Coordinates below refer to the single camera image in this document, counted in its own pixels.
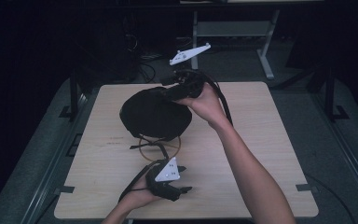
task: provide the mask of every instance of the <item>black wire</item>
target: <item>black wire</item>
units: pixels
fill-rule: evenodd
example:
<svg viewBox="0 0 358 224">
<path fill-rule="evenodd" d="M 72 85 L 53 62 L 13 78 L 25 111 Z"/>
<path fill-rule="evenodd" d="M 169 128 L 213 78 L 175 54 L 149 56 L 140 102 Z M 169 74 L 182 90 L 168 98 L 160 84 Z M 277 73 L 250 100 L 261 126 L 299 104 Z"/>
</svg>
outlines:
<svg viewBox="0 0 358 224">
<path fill-rule="evenodd" d="M 146 66 L 148 68 L 150 68 L 153 72 L 152 77 L 150 77 L 146 71 L 142 68 L 142 66 Z M 149 64 L 145 64 L 145 63 L 141 63 L 140 67 L 139 67 L 139 72 L 141 73 L 141 75 L 144 77 L 145 83 L 150 83 L 150 82 L 156 82 L 154 80 L 154 78 L 156 77 L 156 70 L 154 69 L 154 67 L 152 67 Z"/>
<path fill-rule="evenodd" d="M 304 173 L 304 175 L 306 175 L 307 177 L 311 178 L 312 180 L 314 180 L 315 182 L 317 182 L 318 184 L 320 184 L 322 187 L 324 187 L 325 189 L 327 189 L 331 194 L 333 194 L 336 199 L 341 203 L 341 205 L 344 207 L 344 209 L 347 211 L 348 213 L 348 216 L 350 217 L 351 219 L 351 222 L 353 224 L 356 224 L 356 221 L 350 211 L 350 209 L 348 208 L 348 206 L 344 203 L 344 201 L 342 201 L 341 198 L 339 198 L 339 196 L 332 190 L 330 189 L 328 186 L 326 186 L 322 181 L 320 181 L 319 179 L 317 179 L 316 177 L 310 175 L 310 174 L 307 174 L 307 173 Z"/>
<path fill-rule="evenodd" d="M 48 209 L 51 207 L 51 205 L 58 199 L 58 195 L 55 195 L 54 198 L 51 200 L 51 202 L 48 204 L 48 206 L 43 210 L 42 214 L 40 214 L 39 218 L 34 222 L 34 224 L 39 223 L 40 219 L 46 214 Z"/>
</svg>

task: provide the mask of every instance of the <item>forearm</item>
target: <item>forearm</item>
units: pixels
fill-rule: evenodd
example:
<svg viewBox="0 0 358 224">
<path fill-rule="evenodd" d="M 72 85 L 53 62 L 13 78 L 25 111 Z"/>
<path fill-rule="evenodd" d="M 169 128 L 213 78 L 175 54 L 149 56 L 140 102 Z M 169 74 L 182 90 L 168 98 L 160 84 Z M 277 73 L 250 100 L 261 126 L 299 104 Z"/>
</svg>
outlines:
<svg viewBox="0 0 358 224">
<path fill-rule="evenodd" d="M 117 206 L 103 220 L 103 224 L 121 224 L 129 213 L 129 211 L 122 210 Z"/>
<path fill-rule="evenodd" d="M 121 224 L 126 219 L 127 215 L 132 210 L 131 200 L 124 197 L 120 203 L 109 213 L 103 220 L 103 224 Z"/>
<path fill-rule="evenodd" d="M 256 223 L 295 223 L 280 187 L 226 119 L 211 126 L 218 133 L 241 196 Z"/>
</svg>

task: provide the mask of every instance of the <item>metal frame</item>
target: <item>metal frame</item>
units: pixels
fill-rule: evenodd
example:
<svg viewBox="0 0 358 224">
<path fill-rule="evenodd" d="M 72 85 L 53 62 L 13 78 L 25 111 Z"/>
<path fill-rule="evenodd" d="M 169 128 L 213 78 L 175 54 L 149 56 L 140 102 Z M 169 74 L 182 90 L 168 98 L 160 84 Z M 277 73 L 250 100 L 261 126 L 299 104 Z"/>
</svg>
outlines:
<svg viewBox="0 0 358 224">
<path fill-rule="evenodd" d="M 198 36 L 265 36 L 266 42 L 257 50 L 264 73 L 268 79 L 274 75 L 269 66 L 267 51 L 274 34 L 280 10 L 276 9 L 270 21 L 198 21 L 198 12 L 194 12 L 193 20 L 193 48 L 197 47 Z M 191 68 L 199 69 L 197 56 L 191 59 Z"/>
</svg>

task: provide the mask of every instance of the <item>table top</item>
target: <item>table top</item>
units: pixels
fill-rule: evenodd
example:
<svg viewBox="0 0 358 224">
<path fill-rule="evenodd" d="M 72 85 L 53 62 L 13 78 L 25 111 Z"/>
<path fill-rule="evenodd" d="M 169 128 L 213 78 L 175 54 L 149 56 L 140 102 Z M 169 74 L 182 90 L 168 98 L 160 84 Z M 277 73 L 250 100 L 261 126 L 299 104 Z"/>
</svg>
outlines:
<svg viewBox="0 0 358 224">
<path fill-rule="evenodd" d="M 263 82 L 219 83 L 227 98 L 234 127 L 246 145 L 267 168 L 286 195 L 295 217 L 314 217 L 318 207 L 309 190 L 296 153 L 282 124 L 267 85 Z M 148 164 L 139 144 L 119 118 L 124 102 L 136 92 L 155 84 L 107 85 L 100 89 L 89 116 L 65 186 L 73 193 L 61 193 L 55 216 L 62 219 L 105 218 L 117 204 L 121 192 Z M 172 140 L 168 145 L 178 145 Z M 144 152 L 154 152 L 152 148 Z M 176 148 L 167 147 L 172 155 Z M 192 186 L 176 202 L 161 200 L 132 211 L 128 218 L 243 218 L 250 217 L 221 142 L 208 123 L 193 114 L 181 136 L 178 165 L 187 170 L 172 182 L 178 188 Z"/>
</svg>

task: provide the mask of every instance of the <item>tape strip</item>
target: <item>tape strip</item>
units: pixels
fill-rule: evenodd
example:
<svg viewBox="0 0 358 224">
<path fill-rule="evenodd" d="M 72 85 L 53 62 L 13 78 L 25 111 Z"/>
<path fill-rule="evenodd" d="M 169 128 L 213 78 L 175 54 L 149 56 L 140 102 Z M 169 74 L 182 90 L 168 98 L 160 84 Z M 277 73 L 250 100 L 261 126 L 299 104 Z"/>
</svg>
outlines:
<svg viewBox="0 0 358 224">
<path fill-rule="evenodd" d="M 296 185 L 297 191 L 308 191 L 311 190 L 309 184 Z"/>
<path fill-rule="evenodd" d="M 74 190 L 75 190 L 75 187 L 62 186 L 60 188 L 60 193 L 73 193 Z"/>
</svg>

